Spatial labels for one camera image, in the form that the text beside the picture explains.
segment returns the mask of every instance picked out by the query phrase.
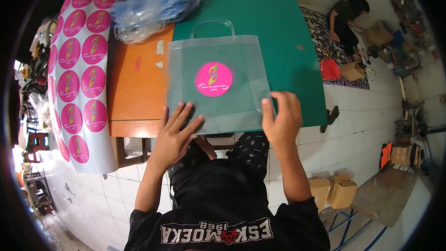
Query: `hand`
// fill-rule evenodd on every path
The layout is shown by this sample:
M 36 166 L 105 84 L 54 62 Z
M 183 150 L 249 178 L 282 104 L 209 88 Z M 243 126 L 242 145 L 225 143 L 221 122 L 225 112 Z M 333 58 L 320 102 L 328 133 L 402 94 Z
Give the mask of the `hand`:
M 303 123 L 301 103 L 295 94 L 288 91 L 274 91 L 271 96 L 277 99 L 279 111 L 274 119 L 271 101 L 262 99 L 263 131 L 276 152 L 296 151 L 295 140 Z
M 181 102 L 167 121 L 168 109 L 164 107 L 157 141 L 150 156 L 156 167 L 162 169 L 163 172 L 186 154 L 187 146 L 193 139 L 190 135 L 203 121 L 203 115 L 199 115 L 186 128 L 180 131 L 191 109 L 191 102 L 188 102 L 186 106 Z
M 197 136 L 193 139 L 193 141 L 196 142 L 198 146 L 204 151 L 204 153 L 207 154 L 209 159 L 217 159 L 217 154 L 215 153 L 214 147 L 207 141 L 205 137 Z
M 336 41 L 336 42 L 341 42 L 341 40 L 339 39 L 339 36 L 334 32 L 330 32 L 330 39 L 332 39 L 333 41 Z

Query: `clear plastic bag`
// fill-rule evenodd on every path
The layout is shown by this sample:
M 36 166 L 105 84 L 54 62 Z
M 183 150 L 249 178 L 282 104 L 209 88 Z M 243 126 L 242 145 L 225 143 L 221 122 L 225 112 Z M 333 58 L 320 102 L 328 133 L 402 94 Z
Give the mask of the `clear plastic bag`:
M 231 27 L 231 36 L 194 38 L 194 31 L 205 23 L 224 23 Z M 170 111 L 180 101 L 192 102 L 191 118 L 199 114 L 205 118 L 199 135 L 261 129 L 261 100 L 271 96 L 257 36 L 236 36 L 230 21 L 208 21 L 194 27 L 191 39 L 170 42 L 168 49 Z M 200 84 L 200 72 L 204 68 L 207 73 L 209 64 L 212 69 Z M 230 72 L 231 81 L 224 70 Z

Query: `sticker sheet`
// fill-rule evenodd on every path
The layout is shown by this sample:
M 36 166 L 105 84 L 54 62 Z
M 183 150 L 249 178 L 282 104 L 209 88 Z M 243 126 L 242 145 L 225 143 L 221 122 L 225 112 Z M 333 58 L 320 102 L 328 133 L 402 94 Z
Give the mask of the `sticker sheet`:
M 50 116 L 59 150 L 77 172 L 118 169 L 110 141 L 106 72 L 116 0 L 65 0 L 48 60 Z

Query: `orange wooden table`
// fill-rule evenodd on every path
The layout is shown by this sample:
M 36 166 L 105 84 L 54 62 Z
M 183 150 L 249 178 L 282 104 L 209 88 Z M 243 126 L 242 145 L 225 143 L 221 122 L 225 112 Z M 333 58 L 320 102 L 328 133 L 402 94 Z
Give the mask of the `orange wooden table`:
M 108 92 L 110 136 L 155 138 L 167 98 L 167 43 L 174 24 L 137 45 L 120 42 Z M 164 41 L 164 54 L 157 54 Z M 155 64 L 163 62 L 160 69 Z

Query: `plastic bag handle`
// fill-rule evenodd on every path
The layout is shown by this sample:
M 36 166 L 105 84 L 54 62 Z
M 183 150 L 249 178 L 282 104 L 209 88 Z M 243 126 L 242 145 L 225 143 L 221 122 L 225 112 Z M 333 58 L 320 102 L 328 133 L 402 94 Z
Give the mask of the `plastic bag handle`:
M 228 21 L 228 20 L 211 20 L 211 21 L 205 21 L 205 22 L 196 24 L 192 28 L 192 33 L 190 34 L 190 38 L 194 39 L 195 38 L 195 31 L 197 31 L 197 28 L 199 26 L 202 26 L 202 25 L 207 24 L 207 23 L 223 23 L 223 24 L 225 24 L 225 25 L 227 25 L 227 26 L 229 26 L 231 28 L 231 36 L 235 36 L 236 35 L 236 27 L 230 21 Z

